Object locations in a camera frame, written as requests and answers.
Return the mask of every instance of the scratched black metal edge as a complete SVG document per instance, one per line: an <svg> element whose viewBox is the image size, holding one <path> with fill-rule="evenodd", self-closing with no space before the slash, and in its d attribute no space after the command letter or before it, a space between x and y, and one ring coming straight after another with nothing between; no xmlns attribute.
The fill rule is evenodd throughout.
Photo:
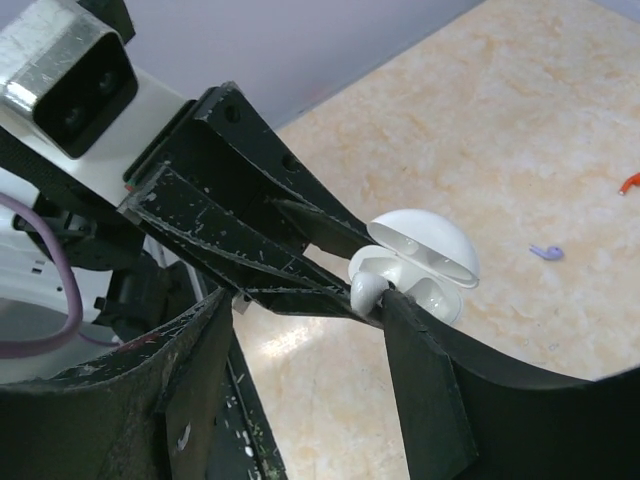
<svg viewBox="0 0 640 480"><path fill-rule="evenodd" d="M203 277L200 273L197 274L197 277L205 294L209 291L215 291L217 288L215 282ZM235 330L232 335L225 376L238 401L237 403L233 402L231 408L237 408L241 413L262 478L265 480L287 480L284 460L262 407L260 395Z"/></svg>

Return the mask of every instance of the robotic arm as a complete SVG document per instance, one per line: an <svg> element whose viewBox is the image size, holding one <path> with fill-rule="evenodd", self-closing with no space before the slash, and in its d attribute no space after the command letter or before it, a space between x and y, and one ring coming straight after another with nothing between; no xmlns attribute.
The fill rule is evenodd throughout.
<svg viewBox="0 0 640 480"><path fill-rule="evenodd" d="M383 285L372 311L354 311L352 286L303 252L313 243L352 258L375 243L367 227L235 84L183 99L130 64L132 33L116 0L38 0L2 32L0 167L13 175L2 188L57 220L72 258L79 244L111 252L73 260L104 275L100 288L135 263L147 234L195 267L209 294L104 357L0 385L2 478L203 478L232 303L248 301L384 330L412 478L637 476L636 370L587 382L533 367L402 288ZM5 216L5 248L39 265L38 236Z"/></svg>

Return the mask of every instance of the screw hole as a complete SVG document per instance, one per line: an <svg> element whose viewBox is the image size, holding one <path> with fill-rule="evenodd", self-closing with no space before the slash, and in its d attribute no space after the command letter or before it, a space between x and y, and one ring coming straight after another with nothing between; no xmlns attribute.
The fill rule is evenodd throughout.
<svg viewBox="0 0 640 480"><path fill-rule="evenodd" d="M300 162L292 153L285 153L282 157L282 166L289 172L297 172L300 170Z"/></svg>
<svg viewBox="0 0 640 480"><path fill-rule="evenodd" d="M240 109L235 105L229 105L224 109L224 117L229 123L238 123L240 121Z"/></svg>

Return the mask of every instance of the small purple object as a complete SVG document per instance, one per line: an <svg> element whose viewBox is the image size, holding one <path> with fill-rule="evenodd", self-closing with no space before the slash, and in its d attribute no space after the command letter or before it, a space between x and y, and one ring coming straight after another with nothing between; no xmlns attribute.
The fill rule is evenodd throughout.
<svg viewBox="0 0 640 480"><path fill-rule="evenodd" d="M564 252L562 251L562 249L560 247L549 247L546 250L543 250L540 247L536 247L535 245L531 245L531 247L529 247L529 251L531 253L535 253L536 255L538 255L539 257L544 258L545 260L550 260L550 261L556 261L556 260L560 260L562 257L564 257Z"/></svg>

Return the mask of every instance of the beige marble surface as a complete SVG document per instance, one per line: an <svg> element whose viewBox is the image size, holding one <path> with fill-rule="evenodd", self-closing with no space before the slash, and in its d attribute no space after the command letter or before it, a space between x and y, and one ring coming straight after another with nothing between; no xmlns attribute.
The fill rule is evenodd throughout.
<svg viewBox="0 0 640 480"><path fill-rule="evenodd" d="M481 283L457 328L585 378L640 363L640 188L617 193L640 171L640 25L488 0L281 135L363 220L417 207L467 232ZM293 480L407 477L381 332L256 307L236 325Z"/></svg>

